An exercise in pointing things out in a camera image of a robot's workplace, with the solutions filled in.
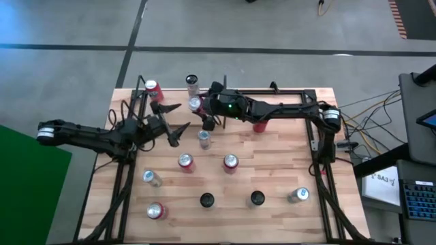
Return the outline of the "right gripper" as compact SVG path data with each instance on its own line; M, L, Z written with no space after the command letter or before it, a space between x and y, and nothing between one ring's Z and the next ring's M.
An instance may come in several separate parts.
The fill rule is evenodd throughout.
M212 114L210 101L213 94L220 94L220 101L225 108L226 117L241 120L243 122L254 123L252 113L252 105L254 100L250 97L243 95L240 91L235 89L223 89L223 84L214 81L208 91L198 93L196 96L203 100L204 112L193 112L203 120L203 130L213 131L215 125L219 125L220 121L216 120L216 116Z

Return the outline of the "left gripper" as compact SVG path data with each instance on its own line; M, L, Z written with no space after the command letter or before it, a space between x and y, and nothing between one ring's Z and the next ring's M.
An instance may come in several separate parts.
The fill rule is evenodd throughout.
M163 105L157 102L151 103L153 115L145 116L146 105L140 105L138 108L138 120L139 120L139 136L136 136L136 147L143 147L148 142L152 142L160 135L166 134L168 136L168 142L171 147L177 147L180 137L191 124L185 123L175 131L171 130L168 122L166 121L164 114L168 114L173 110L176 110L181 106L181 103L172 105Z

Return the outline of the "red cola can white script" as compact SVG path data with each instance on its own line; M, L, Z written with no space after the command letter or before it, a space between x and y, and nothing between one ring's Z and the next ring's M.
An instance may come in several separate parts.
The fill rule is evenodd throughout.
M194 114L204 115L203 100L199 96L189 98L188 107Z

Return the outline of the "Celsius can black lid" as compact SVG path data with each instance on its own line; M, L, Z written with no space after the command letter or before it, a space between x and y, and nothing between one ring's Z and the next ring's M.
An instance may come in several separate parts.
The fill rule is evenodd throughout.
M253 191L246 199L246 206L248 208L260 207L265 202L265 195L261 191Z
M187 91L190 97L196 96L199 92L198 77L196 75L190 74L185 78L187 84Z
M200 205L206 209L214 208L215 205L214 195L212 193L203 193L200 196Z

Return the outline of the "slim silver blue can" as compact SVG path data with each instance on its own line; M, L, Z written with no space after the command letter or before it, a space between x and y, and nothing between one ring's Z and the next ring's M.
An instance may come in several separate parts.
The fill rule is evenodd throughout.
M289 203L300 203L309 199L310 192L305 187L299 187L292 192L288 193L287 201Z
M146 169L142 175L142 181L152 187L160 187L163 183L161 177L151 169Z
M211 133L209 131L198 131L198 139L203 150L208 150L211 147Z

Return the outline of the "black shelf divider plate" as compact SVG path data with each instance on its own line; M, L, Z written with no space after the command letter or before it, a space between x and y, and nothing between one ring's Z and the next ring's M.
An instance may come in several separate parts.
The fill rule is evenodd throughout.
M225 89L227 89L227 75L225 74L224 76L223 76L223 89L225 90ZM222 127L223 127L223 129L225 129L226 128L226 119L227 119L227 117L226 116L223 116L223 121L222 121Z

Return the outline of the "black power adapter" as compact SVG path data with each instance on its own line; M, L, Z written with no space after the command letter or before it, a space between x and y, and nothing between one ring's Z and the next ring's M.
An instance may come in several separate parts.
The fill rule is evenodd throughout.
M359 145L358 142L349 141L337 141L335 142L336 150L338 151L350 151Z

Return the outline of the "green floor mat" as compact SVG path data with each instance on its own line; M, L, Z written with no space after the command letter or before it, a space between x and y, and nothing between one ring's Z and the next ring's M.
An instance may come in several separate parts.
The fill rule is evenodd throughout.
M72 154L0 126L0 245L45 245Z

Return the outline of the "black desk bar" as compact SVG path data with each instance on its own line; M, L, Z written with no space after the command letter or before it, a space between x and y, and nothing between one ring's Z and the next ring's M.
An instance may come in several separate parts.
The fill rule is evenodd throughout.
M396 165L398 160L410 160L408 143L354 166L356 178L362 178Z

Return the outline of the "white SA3 label sheet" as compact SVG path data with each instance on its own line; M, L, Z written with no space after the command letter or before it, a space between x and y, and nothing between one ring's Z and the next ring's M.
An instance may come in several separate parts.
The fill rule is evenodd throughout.
M400 206L397 167L388 167L363 177L362 196Z

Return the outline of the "dark grey desk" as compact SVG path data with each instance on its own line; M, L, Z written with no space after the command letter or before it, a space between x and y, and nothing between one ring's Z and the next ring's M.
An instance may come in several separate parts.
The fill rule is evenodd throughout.
M436 182L436 167L398 160L398 179ZM401 207L401 239L408 245L436 245L436 222L408 219Z

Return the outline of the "black monitor pole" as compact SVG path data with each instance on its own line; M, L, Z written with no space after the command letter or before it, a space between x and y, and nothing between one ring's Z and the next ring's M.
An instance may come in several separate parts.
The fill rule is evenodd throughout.
M413 82L421 87L428 86L431 82L436 82L436 64L423 71L422 73L411 73Z

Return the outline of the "small display screen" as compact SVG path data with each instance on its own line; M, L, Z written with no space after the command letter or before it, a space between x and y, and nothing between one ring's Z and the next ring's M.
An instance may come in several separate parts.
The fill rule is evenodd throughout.
M416 123L429 129L436 130L436 109L418 117Z

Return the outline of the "black mat orange striped edge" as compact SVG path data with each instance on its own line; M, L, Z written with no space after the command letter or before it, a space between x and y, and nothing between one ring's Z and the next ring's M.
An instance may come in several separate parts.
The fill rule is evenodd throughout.
M436 0L388 0L403 39L436 41Z

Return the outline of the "backlit computer keyboard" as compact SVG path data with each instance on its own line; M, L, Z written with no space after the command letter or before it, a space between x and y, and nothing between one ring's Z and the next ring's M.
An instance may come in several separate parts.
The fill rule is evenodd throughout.
M401 207L408 219L436 222L436 182L400 180Z

